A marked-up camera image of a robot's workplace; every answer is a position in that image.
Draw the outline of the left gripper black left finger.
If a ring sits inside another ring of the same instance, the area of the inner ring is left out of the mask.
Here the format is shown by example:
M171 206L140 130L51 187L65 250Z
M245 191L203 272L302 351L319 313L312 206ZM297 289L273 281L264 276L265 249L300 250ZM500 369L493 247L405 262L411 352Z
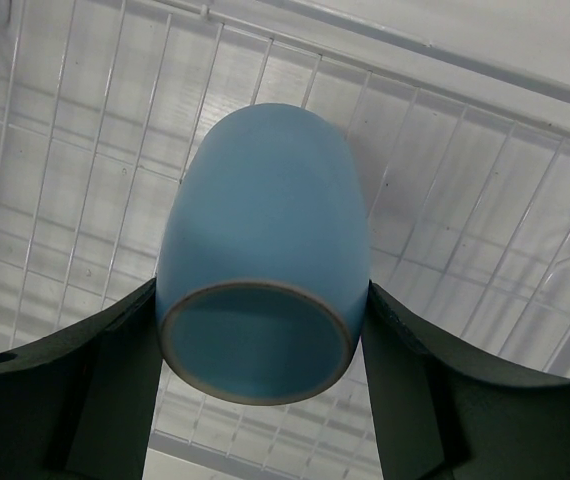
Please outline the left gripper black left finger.
M162 357L153 280L0 353L0 479L140 479Z

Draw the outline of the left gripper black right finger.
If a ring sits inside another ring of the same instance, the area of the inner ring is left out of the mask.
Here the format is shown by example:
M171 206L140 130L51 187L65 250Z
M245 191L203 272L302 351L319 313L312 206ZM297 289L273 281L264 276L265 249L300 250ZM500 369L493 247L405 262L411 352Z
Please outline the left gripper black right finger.
M570 479L570 379L479 349L377 284L362 347L387 479Z

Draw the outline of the light blue ceramic mug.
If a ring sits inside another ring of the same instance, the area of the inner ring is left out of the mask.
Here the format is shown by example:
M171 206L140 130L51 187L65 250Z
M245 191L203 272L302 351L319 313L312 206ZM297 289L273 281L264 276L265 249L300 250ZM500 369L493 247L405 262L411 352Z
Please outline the light blue ceramic mug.
M346 372L370 277L366 209L341 133L298 106L218 121L169 213L156 275L163 356L245 405L311 398Z

